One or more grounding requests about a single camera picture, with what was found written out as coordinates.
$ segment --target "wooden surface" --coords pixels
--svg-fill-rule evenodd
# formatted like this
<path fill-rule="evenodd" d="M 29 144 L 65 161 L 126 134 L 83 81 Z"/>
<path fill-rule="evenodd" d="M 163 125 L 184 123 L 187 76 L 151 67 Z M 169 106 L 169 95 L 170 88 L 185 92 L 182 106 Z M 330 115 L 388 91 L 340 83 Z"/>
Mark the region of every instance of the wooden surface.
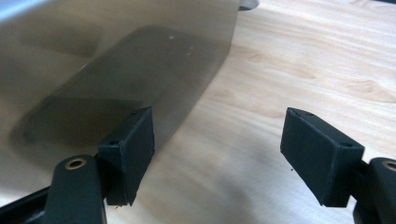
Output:
<path fill-rule="evenodd" d="M 353 199 L 320 207 L 280 154 L 285 112 L 327 120 L 366 146 L 365 161 L 396 158 L 395 15 L 389 4 L 341 0 L 262 0 L 239 13 L 225 64 L 155 156 L 134 206 L 108 207 L 108 222 L 353 223 Z M 6 167 L 9 185 L 50 181 L 23 175 L 33 164 Z M 1 203 L 29 189 L 2 190 Z"/>

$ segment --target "wood grain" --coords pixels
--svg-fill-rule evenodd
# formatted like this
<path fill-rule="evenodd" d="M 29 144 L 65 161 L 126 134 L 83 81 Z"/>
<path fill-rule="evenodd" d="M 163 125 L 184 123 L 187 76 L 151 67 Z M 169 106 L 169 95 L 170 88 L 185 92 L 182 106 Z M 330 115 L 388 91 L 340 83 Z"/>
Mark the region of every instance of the wood grain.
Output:
<path fill-rule="evenodd" d="M 225 64 L 155 156 L 134 206 L 108 207 L 108 222 L 353 223 L 355 201 L 319 206 L 280 137 L 296 107 L 363 144 L 365 161 L 396 158 L 394 15 L 393 5 L 347 0 L 261 0 L 239 13 Z M 11 184 L 49 183 L 46 171 L 25 176 L 35 166 L 12 161 Z M 9 190 L 0 203 L 25 193 Z"/>

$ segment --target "black object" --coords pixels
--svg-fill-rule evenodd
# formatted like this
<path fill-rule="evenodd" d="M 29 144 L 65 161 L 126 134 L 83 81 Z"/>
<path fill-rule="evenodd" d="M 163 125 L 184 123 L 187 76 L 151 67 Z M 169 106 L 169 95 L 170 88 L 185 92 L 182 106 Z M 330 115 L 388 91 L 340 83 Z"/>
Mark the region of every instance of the black object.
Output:
<path fill-rule="evenodd" d="M 0 223 L 106 223 L 104 198 L 132 205 L 155 151 L 151 114 L 150 107 L 132 113 L 95 157 L 60 162 L 50 187 L 0 208 Z"/>
<path fill-rule="evenodd" d="M 396 220 L 396 161 L 361 160 L 364 147 L 312 113 L 288 108 L 281 152 L 320 204 L 346 207 L 358 202 L 356 223 Z"/>

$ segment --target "light wood tabletop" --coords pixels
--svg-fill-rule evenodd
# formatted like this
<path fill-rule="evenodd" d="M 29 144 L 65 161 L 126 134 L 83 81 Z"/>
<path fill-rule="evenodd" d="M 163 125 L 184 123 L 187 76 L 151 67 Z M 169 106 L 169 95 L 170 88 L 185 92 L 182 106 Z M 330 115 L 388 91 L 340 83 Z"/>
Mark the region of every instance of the light wood tabletop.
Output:
<path fill-rule="evenodd" d="M 239 12 L 224 65 L 134 205 L 106 207 L 108 223 L 353 223 L 353 198 L 320 206 L 280 153 L 284 118 L 287 107 L 312 112 L 364 145 L 365 161 L 396 158 L 395 15 L 367 0 L 261 0 Z M 1 204 L 50 182 L 23 159 L 1 162 L 8 186 L 31 183 L 2 189 Z"/>

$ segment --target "wooden table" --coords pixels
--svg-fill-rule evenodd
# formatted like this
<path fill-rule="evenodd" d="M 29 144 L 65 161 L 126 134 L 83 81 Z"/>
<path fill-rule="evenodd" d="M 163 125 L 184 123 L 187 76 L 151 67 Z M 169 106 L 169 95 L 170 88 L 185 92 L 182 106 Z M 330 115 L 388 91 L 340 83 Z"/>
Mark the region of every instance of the wooden table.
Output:
<path fill-rule="evenodd" d="M 366 147 L 365 161 L 396 158 L 395 15 L 367 0 L 261 0 L 240 12 L 225 64 L 155 156 L 133 207 L 107 207 L 108 222 L 353 223 L 353 199 L 319 206 L 280 154 L 285 112 L 327 120 Z M 32 185 L 1 203 L 50 182 L 9 162 L 11 184 Z"/>

